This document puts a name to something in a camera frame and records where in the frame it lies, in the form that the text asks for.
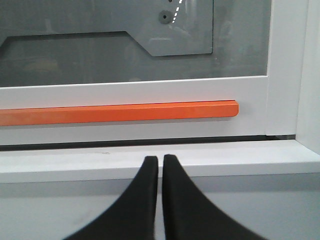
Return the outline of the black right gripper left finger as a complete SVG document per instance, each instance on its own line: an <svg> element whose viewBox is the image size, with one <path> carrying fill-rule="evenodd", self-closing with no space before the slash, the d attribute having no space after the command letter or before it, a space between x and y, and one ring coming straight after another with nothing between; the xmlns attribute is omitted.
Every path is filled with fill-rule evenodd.
<svg viewBox="0 0 320 240"><path fill-rule="evenodd" d="M145 157L122 195L100 216L67 240L153 240L158 190L158 158Z"/></svg>

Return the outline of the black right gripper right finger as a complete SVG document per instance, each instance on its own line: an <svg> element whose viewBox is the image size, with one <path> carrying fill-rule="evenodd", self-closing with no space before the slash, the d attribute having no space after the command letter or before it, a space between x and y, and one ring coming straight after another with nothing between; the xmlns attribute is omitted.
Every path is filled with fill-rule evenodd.
<svg viewBox="0 0 320 240"><path fill-rule="evenodd" d="M168 240L262 239L213 204L172 154L163 160L162 210Z"/></svg>

